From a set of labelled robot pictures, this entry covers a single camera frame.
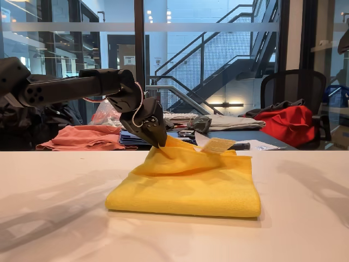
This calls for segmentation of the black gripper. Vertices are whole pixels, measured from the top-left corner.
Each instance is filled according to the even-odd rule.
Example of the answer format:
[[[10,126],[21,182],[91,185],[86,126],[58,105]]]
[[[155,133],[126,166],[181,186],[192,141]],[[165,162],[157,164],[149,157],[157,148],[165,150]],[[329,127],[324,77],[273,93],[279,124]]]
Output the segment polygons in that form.
[[[147,98],[137,113],[122,113],[120,122],[123,127],[150,145],[164,147],[167,132],[163,120],[163,109],[155,98]]]

